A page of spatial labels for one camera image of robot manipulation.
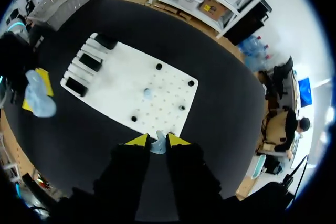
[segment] black peg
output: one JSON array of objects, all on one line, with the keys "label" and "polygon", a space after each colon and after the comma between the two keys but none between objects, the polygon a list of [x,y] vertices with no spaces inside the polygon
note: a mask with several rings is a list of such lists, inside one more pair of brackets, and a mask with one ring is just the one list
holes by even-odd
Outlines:
[{"label": "black peg", "polygon": [[156,65],[156,69],[157,69],[157,70],[161,70],[161,69],[162,69],[162,64],[161,64],[161,63],[157,64],[157,65]]}]

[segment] bottle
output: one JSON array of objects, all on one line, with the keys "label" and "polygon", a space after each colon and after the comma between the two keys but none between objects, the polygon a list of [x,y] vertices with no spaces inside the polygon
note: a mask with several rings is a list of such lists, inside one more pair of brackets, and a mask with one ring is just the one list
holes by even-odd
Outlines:
[{"label": "bottle", "polygon": [[261,37],[251,35],[247,39],[238,44],[239,50],[247,57],[254,57],[259,51],[265,49],[261,43]]},{"label": "bottle", "polygon": [[263,71],[268,69],[269,55],[259,55],[258,57],[245,57],[244,64],[252,71]]}]

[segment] black table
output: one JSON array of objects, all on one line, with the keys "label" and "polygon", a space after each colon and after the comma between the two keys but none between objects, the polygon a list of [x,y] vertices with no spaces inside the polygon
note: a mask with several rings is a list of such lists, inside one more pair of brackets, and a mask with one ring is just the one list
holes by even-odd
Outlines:
[{"label": "black table", "polygon": [[[199,81],[181,138],[201,145],[207,164],[222,182],[222,196],[232,196],[259,136],[264,106],[261,84],[239,60],[196,28],[123,0],[91,0],[43,41],[40,63],[49,71],[55,93],[54,117],[37,118],[7,101],[10,126],[34,166],[66,194],[71,195],[72,187],[92,191],[93,181],[110,160],[110,150],[141,135],[60,86],[73,57],[94,32],[112,35]],[[137,220],[176,219],[165,155],[152,154]]]}]

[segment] white wall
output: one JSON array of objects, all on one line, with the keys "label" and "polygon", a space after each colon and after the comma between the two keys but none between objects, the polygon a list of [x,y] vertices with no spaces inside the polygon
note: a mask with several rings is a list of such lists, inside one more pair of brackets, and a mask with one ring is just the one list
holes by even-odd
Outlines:
[{"label": "white wall", "polygon": [[327,40],[307,0],[266,0],[273,11],[265,26],[255,35],[261,35],[270,50],[281,53],[277,62],[286,62],[292,56],[295,66],[307,70],[312,86],[332,75]]}]

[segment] white pegboard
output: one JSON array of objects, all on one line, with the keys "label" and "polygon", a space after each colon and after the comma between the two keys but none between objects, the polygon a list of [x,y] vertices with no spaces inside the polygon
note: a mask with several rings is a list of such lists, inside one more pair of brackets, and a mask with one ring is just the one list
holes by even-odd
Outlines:
[{"label": "white pegboard", "polygon": [[[182,71],[123,43],[112,50],[97,43],[92,34],[73,60],[76,64],[82,53],[104,59],[99,72],[90,73],[69,66],[61,85],[87,105],[109,118],[157,139],[161,130],[180,136],[195,97],[198,81]],[[84,97],[65,86],[71,76],[88,88]],[[150,97],[144,90],[150,89]]]}]

